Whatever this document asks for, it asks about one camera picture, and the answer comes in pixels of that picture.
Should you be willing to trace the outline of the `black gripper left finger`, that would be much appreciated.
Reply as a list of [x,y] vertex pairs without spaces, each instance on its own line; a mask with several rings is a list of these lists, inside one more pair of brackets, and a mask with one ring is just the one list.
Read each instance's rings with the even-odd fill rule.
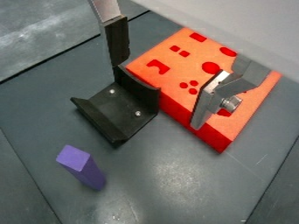
[[129,56],[128,20],[120,12],[117,0],[88,0],[106,41],[106,49],[113,67]]

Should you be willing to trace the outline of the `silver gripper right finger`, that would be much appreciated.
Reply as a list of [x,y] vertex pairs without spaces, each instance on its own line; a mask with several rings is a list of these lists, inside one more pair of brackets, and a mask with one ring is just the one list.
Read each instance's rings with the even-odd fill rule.
[[239,55],[231,66],[232,72],[220,70],[200,88],[191,113],[191,127],[199,130],[212,114],[220,109],[232,113],[241,100],[237,94],[256,88],[271,69],[244,55]]

